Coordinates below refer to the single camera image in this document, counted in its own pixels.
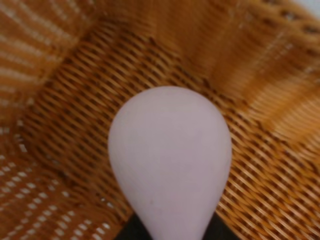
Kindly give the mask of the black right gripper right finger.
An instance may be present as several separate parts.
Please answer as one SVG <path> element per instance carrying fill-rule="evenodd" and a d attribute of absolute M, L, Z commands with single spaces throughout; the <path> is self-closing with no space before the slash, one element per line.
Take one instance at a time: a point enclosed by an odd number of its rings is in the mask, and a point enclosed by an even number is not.
<path fill-rule="evenodd" d="M 240 240 L 215 212 L 206 228 L 204 240 Z"/>

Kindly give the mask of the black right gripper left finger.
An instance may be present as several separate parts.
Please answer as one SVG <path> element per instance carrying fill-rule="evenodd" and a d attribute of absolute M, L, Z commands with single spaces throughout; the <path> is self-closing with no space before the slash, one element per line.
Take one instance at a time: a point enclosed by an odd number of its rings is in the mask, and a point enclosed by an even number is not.
<path fill-rule="evenodd" d="M 121 231 L 115 237 L 116 240 L 147 240 L 148 231 L 140 218 L 134 213 Z"/>

